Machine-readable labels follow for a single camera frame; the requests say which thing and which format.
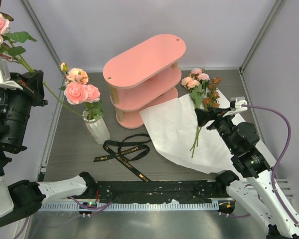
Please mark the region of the small peach carnation stem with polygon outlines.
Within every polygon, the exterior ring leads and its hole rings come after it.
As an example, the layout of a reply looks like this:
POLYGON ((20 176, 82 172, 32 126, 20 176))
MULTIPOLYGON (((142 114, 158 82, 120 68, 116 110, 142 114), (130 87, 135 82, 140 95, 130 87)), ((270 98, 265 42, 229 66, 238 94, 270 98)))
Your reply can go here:
POLYGON ((209 82, 210 77, 205 73, 204 68, 194 68, 187 77, 181 80, 181 85, 189 91, 195 109, 201 108, 209 82))

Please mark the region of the pink double rose stem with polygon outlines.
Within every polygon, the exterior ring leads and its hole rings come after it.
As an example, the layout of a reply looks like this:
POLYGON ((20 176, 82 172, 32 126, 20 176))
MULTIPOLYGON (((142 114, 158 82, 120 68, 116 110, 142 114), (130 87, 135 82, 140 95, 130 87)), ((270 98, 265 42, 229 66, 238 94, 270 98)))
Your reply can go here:
POLYGON ((64 95, 69 104, 85 106, 82 114, 85 120, 99 120, 104 116, 101 93, 94 85, 71 82, 65 87, 64 95))

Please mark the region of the large pink rose stem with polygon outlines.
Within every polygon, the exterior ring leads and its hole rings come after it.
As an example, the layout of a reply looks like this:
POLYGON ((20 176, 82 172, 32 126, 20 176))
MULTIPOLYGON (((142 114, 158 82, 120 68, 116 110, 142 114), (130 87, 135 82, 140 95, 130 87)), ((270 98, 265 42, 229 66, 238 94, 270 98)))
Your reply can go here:
MULTIPOLYGON (((13 17, 0 10, 0 57, 6 60, 10 73, 33 73, 34 69, 27 63, 27 61, 23 57, 26 49, 16 44, 25 43, 26 41, 35 42, 36 39, 26 31, 10 32, 9 24, 12 21, 14 21, 13 17)), ((29 103, 30 106, 33 107, 31 105, 29 97, 19 89, 10 90, 0 88, 0 91, 0 96, 3 97, 3 102, 0 104, 0 108, 2 111, 7 110, 8 108, 8 94, 11 94, 12 96, 25 97, 25 102, 29 103)))

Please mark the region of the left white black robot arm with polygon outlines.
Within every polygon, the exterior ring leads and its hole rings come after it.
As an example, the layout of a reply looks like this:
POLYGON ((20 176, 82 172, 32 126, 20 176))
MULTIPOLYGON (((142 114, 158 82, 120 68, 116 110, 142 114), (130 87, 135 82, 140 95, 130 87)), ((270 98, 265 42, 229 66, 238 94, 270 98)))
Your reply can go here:
POLYGON ((30 182, 21 180, 7 185, 3 168, 12 161, 5 153, 18 154, 23 145, 32 107, 48 104, 44 99, 41 70, 32 73, 11 73, 14 86, 0 84, 0 228, 36 213, 43 205, 70 196, 92 198, 97 184, 88 172, 68 180, 30 182))

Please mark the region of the black ribbon gold lettering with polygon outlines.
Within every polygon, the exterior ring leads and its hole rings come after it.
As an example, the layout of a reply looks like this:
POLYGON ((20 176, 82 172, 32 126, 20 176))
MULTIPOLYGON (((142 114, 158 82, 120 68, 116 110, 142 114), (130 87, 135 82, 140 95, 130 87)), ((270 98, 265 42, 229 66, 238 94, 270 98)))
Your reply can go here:
POLYGON ((151 138, 146 133, 134 134, 122 141, 106 140, 103 143, 103 149, 107 155, 95 157, 93 162, 115 159, 143 182, 150 182, 148 177, 131 165, 132 161, 137 161, 148 155, 150 147, 147 143, 149 142, 151 142, 151 138))

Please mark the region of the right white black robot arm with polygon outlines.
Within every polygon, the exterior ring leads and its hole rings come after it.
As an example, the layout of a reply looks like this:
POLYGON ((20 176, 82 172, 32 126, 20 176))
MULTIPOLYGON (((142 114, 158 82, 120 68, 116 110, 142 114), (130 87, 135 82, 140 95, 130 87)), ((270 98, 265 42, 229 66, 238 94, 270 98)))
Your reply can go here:
POLYGON ((241 204, 267 232, 269 239, 299 239, 299 213, 292 207, 279 185, 266 158, 256 148, 259 137, 252 123, 232 122, 230 109, 195 109, 199 126, 217 130, 232 154, 234 168, 247 180, 259 197, 249 192, 233 171, 217 176, 215 191, 230 196, 241 204))

